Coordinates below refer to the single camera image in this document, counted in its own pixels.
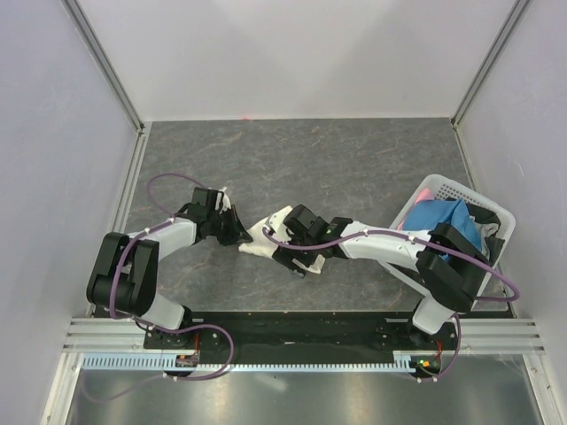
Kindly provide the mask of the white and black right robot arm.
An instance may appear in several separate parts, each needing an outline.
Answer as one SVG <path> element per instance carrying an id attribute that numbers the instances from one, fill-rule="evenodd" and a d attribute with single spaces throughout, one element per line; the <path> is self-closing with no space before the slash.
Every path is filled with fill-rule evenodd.
<path id="1" fill-rule="evenodd" d="M 423 296 L 406 326 L 423 349 L 456 313 L 468 313 L 488 281 L 489 259 L 455 227 L 432 230 L 373 227 L 347 217 L 325 220 L 304 205 L 268 216 L 262 232 L 278 250 L 308 266 L 318 257 L 374 260 Z"/>

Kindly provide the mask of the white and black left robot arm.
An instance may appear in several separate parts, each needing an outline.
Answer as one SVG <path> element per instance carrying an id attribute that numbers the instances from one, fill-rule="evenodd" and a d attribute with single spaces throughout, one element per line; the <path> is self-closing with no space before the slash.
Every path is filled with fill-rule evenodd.
<path id="1" fill-rule="evenodd" d="M 106 234 L 86 288 L 88 301 L 114 319 L 138 319 L 146 335 L 167 348 L 194 348 L 192 311 L 159 294 L 158 269 L 162 259 L 209 236 L 222 246 L 252 241 L 229 197 L 204 188 L 194 189 L 189 203 L 152 228 Z"/>

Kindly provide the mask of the white cloth napkin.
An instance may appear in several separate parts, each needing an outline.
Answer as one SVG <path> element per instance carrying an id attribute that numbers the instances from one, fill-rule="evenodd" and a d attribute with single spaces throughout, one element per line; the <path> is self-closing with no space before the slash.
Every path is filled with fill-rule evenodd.
<path id="1" fill-rule="evenodd" d="M 256 224 L 247 229 L 247 232 L 253 237 L 251 243 L 241 243 L 238 250 L 242 253 L 251 254 L 256 257 L 272 259 L 272 254 L 280 247 L 278 244 L 270 242 L 263 234 L 262 230 L 267 225 L 275 230 L 274 238 L 287 243 L 291 237 L 287 235 L 284 228 L 284 218 L 292 211 L 290 205 L 285 206 L 279 211 L 269 214 L 267 217 L 259 220 Z"/>

